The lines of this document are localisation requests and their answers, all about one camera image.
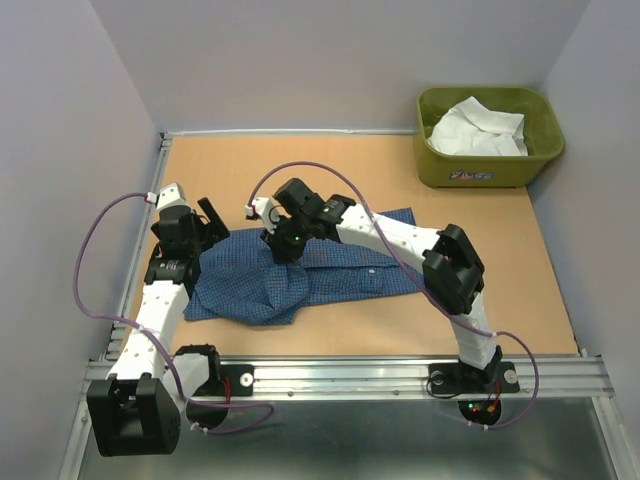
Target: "tabletop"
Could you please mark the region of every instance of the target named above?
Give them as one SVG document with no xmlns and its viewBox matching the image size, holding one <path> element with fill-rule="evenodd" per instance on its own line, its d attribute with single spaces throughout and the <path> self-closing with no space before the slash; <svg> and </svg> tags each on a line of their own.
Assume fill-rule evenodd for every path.
<svg viewBox="0 0 640 480">
<path fill-rule="evenodd" d="M 431 189 L 417 176 L 409 136 L 176 137 L 163 185 L 178 182 L 191 205 L 207 196 L 229 229 L 256 228 L 244 206 L 273 167 L 309 160 L 337 168 L 374 211 L 411 207 L 416 223 L 462 227 L 485 265 L 485 303 L 494 330 L 520 336 L 537 354 L 576 354 L 573 332 L 525 188 Z M 330 173 L 312 167 L 278 172 L 260 189 L 273 194 L 299 177 L 322 197 L 353 197 Z M 147 257 L 154 239 L 147 239 Z M 133 302 L 137 312 L 142 285 Z M 210 343 L 223 355 L 456 354 L 449 322 L 420 293 L 301 309 L 293 324 L 249 327 L 217 318 L 180 322 L 171 350 Z M 500 340 L 506 353 L 522 353 Z"/>
</svg>

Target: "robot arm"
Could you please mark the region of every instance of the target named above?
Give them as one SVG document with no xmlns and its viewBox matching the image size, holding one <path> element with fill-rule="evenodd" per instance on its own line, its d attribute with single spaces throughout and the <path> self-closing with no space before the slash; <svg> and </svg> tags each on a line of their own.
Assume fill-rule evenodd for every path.
<svg viewBox="0 0 640 480">
<path fill-rule="evenodd" d="M 288 217 L 280 215 L 267 198 L 256 198 L 246 207 L 246 214 L 264 223 L 262 238 L 276 263 L 296 261 L 310 238 L 389 254 L 364 207 L 350 198 L 333 195 L 325 202 L 297 178 L 283 185 L 274 198 Z M 495 381 L 502 358 L 495 338 L 462 326 L 491 331 L 482 296 L 484 265 L 464 231 L 455 225 L 444 230 L 415 227 L 378 214 L 374 220 L 399 257 L 423 273 L 426 288 L 458 320 L 452 327 L 459 346 L 462 383 L 469 379 L 476 385 Z"/>
<path fill-rule="evenodd" d="M 103 456 L 171 453 L 179 439 L 184 398 L 217 371 L 211 368 L 212 355 L 217 358 L 213 347 L 202 354 L 187 349 L 186 354 L 176 356 L 181 395 L 171 372 L 165 373 L 165 359 L 144 330 L 168 350 L 200 275 L 200 254 L 227 238 L 229 230 L 206 198 L 198 201 L 208 218 L 203 223 L 178 184 L 163 188 L 152 200 L 159 212 L 158 222 L 151 227 L 158 243 L 144 277 L 136 318 L 140 329 L 131 331 L 107 378 L 92 381 L 87 391 Z"/>
</svg>

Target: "plastic bin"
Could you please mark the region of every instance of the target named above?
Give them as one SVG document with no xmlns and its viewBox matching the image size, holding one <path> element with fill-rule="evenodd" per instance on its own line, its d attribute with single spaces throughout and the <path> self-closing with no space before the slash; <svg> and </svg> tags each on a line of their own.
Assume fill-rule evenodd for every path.
<svg viewBox="0 0 640 480">
<path fill-rule="evenodd" d="M 429 145 L 433 127 L 457 103 L 474 96 L 489 110 L 523 113 L 527 157 L 457 156 Z M 414 152 L 418 175 L 430 187 L 523 187 L 564 149 L 564 137 L 547 99 L 523 87 L 435 87 L 417 101 Z"/>
</svg>

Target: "white cloth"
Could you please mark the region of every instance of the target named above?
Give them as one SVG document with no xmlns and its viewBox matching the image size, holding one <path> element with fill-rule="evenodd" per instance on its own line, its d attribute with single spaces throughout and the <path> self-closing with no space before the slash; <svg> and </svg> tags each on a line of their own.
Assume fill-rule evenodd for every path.
<svg viewBox="0 0 640 480">
<path fill-rule="evenodd" d="M 428 142 L 448 155 L 520 157 L 528 155 L 523 129 L 521 113 L 493 112 L 469 97 L 444 114 Z"/>
</svg>

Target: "blue shirt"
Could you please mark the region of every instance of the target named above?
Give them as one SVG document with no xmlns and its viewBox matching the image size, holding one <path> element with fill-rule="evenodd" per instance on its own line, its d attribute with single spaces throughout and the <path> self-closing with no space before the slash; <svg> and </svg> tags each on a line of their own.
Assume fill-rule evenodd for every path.
<svg viewBox="0 0 640 480">
<path fill-rule="evenodd" d="M 410 208 L 384 215 L 415 225 Z M 227 317 L 248 325 L 284 325 L 307 305 L 418 290 L 393 258 L 330 240 L 309 240 L 300 260 L 277 265 L 260 239 L 262 230 L 233 231 L 200 256 L 202 273 L 187 320 Z"/>
</svg>

